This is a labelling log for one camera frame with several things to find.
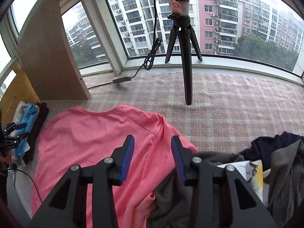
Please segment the dark grey garment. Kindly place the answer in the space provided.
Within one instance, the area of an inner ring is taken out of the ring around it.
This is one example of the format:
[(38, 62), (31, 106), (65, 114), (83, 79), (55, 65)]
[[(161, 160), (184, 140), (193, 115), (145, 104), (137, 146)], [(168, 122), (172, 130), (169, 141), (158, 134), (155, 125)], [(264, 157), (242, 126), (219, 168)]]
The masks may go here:
[[(195, 154), (211, 165), (221, 165), (244, 161), (244, 157), (235, 153), (198, 151)], [(188, 227), (193, 190), (183, 186), (172, 170), (156, 187), (155, 209), (146, 220), (147, 227)]]

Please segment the pink t-shirt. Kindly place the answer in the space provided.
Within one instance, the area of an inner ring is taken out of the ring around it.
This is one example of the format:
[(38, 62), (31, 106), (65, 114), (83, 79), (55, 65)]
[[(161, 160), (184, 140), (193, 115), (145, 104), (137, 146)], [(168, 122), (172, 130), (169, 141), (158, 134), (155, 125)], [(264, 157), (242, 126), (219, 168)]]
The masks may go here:
[(175, 167), (171, 138), (177, 134), (162, 115), (123, 104), (104, 112), (74, 107), (58, 114), (39, 135), (32, 213), (72, 165), (95, 165), (132, 135), (127, 179), (113, 188), (115, 210), (119, 227), (146, 227), (156, 206), (154, 190)]

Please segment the blue folded garment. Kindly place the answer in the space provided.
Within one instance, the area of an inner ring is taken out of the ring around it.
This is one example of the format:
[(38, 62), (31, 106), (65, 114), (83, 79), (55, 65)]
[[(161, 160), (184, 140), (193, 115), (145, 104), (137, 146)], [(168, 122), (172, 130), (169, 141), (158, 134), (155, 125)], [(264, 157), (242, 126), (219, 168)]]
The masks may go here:
[[(26, 132), (30, 133), (33, 124), (38, 116), (40, 108), (37, 105), (28, 103), (26, 104), (26, 107), (27, 107), (26, 111), (24, 112), (20, 123), (27, 123), (27, 126), (24, 129), (17, 130), (16, 135), (20, 135)], [(26, 149), (26, 144), (27, 144), (27, 139), (23, 139), (19, 143), (18, 147), (15, 149), (15, 154), (18, 158), (23, 157)]]

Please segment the large wooden board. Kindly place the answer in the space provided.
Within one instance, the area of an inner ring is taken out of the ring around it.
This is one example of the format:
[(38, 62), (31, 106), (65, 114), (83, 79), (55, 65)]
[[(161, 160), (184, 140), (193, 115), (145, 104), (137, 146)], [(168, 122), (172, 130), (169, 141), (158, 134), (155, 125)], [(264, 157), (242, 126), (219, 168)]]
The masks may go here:
[(18, 56), (41, 100), (91, 97), (63, 26), (59, 0), (37, 0), (18, 36)]

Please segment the white yellow printed garment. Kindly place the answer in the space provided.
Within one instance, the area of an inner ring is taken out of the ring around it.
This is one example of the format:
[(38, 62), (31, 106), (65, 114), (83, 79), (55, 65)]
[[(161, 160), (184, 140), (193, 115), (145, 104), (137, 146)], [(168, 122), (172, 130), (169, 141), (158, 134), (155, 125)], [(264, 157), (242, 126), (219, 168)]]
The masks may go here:
[(234, 166), (245, 181), (252, 187), (259, 199), (263, 201), (263, 165), (261, 160), (257, 161), (240, 161), (226, 163), (217, 167), (225, 168), (227, 165)]

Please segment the beige folded garment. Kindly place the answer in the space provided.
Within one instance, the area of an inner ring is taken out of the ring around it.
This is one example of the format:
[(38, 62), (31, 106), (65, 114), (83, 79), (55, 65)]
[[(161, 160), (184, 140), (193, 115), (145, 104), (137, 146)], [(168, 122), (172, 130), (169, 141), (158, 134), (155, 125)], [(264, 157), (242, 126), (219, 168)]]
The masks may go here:
[(12, 122), (14, 122), (15, 124), (19, 124), (22, 120), (24, 112), (26, 111), (26, 108), (26, 103), (20, 101), (17, 105), (17, 108), (15, 109)]

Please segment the plaid pink table mat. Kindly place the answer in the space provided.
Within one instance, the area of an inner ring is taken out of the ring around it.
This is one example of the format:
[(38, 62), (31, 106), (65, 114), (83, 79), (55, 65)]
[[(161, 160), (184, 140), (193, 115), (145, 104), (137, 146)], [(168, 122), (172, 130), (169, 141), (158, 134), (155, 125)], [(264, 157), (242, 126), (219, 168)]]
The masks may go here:
[(182, 74), (142, 74), (112, 86), (111, 74), (86, 76), (89, 100), (48, 101), (51, 121), (74, 106), (105, 111), (130, 105), (164, 116), (200, 151), (239, 152), (260, 136), (303, 135), (303, 86), (271, 77), (194, 74), (193, 102), (186, 105)]

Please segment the dark maroon folded garment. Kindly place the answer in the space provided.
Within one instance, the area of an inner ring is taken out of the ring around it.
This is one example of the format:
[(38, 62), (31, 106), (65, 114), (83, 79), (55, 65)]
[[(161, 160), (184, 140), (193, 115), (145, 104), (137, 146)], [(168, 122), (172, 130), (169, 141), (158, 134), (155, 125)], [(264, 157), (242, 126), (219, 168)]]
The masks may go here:
[(33, 160), (35, 154), (35, 148), (36, 148), (36, 140), (49, 113), (49, 108), (47, 107), (47, 103), (42, 102), (42, 103), (37, 103), (37, 105), (40, 108), (40, 110), (33, 124), (31, 132), (29, 133), (29, 137), (27, 138), (27, 143), (30, 149), (27, 152), (25, 152), (23, 156), (23, 161), (26, 165)]

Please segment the dark navy garment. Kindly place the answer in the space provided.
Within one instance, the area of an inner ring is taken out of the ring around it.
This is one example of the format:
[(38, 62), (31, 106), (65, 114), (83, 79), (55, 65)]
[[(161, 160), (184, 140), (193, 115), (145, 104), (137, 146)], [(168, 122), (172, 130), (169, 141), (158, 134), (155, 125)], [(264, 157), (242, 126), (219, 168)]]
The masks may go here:
[(251, 142), (251, 147), (239, 152), (246, 161), (261, 160), (263, 170), (266, 171), (271, 167), (271, 154), (281, 148), (285, 148), (298, 140), (302, 140), (303, 136), (296, 135), (284, 131), (281, 135), (274, 137), (260, 136)]

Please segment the black tripod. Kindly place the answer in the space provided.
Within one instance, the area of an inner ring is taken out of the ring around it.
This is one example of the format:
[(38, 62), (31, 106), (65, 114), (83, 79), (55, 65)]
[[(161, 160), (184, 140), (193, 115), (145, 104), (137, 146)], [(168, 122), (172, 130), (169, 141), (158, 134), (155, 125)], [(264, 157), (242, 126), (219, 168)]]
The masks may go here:
[(171, 8), (171, 14), (167, 17), (173, 21), (173, 27), (169, 34), (169, 43), (165, 63), (170, 61), (176, 40), (179, 40), (182, 68), (185, 102), (192, 104), (192, 49), (196, 52), (199, 61), (202, 61), (200, 46), (196, 38), (195, 30), (191, 25), (189, 17), (190, 0), (167, 0)]

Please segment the small pine wood board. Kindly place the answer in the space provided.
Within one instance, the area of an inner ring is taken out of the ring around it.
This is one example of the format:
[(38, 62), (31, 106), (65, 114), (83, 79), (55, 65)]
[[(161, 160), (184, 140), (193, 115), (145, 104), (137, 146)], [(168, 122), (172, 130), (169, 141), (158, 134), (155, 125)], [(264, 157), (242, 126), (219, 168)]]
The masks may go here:
[(14, 79), (12, 79), (1, 98), (2, 124), (12, 122), (15, 110), (20, 101), (26, 104), (36, 104), (40, 100), (26, 73), (23, 70), (17, 69), (12, 71), (15, 74)]

